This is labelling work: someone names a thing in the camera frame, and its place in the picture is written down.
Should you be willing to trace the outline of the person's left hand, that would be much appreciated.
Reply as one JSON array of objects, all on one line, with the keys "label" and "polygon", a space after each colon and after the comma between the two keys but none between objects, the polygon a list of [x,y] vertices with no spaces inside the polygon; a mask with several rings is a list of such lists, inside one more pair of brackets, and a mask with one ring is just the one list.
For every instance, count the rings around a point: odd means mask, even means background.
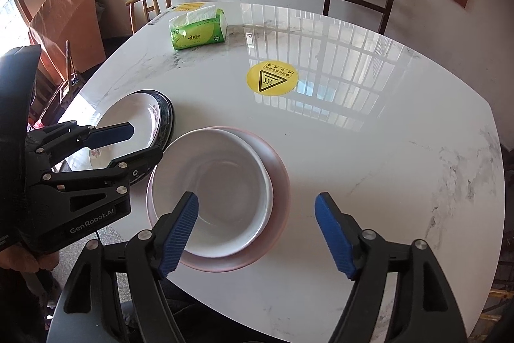
[{"label": "person's left hand", "polygon": [[58,263],[59,252],[37,258],[17,245],[0,252],[0,266],[20,273],[36,273],[39,269],[52,271]]}]

